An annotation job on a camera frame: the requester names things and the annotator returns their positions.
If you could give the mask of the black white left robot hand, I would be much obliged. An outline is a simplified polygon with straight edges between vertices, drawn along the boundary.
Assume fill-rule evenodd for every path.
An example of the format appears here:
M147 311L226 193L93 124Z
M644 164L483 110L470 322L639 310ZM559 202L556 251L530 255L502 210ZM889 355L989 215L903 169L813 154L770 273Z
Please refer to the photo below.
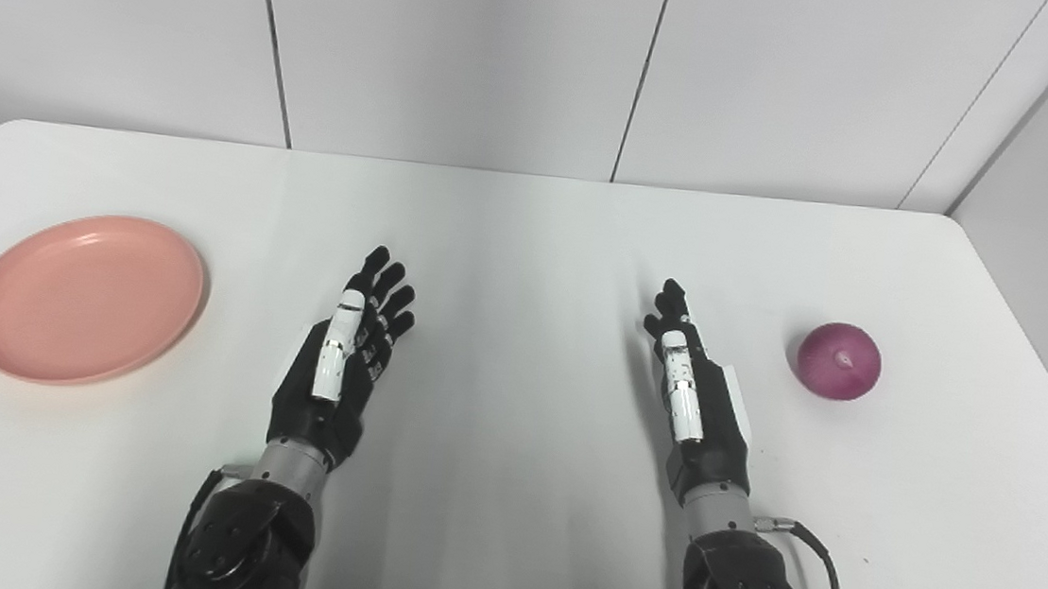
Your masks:
M308 329L272 394L266 439L315 449L326 471L352 456L376 381L395 343L417 322L409 310L415 289L403 282L403 263L391 256L386 246L366 256L332 317Z

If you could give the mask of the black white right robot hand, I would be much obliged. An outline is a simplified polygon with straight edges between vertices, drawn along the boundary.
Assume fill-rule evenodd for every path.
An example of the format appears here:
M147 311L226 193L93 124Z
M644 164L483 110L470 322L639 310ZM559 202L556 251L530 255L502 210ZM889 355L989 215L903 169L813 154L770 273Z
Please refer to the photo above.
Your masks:
M660 393L672 436L665 459L670 489L680 506L703 485L749 495L748 443L729 374L709 359L680 283L669 278L653 302L656 311L646 315L643 327L661 367Z

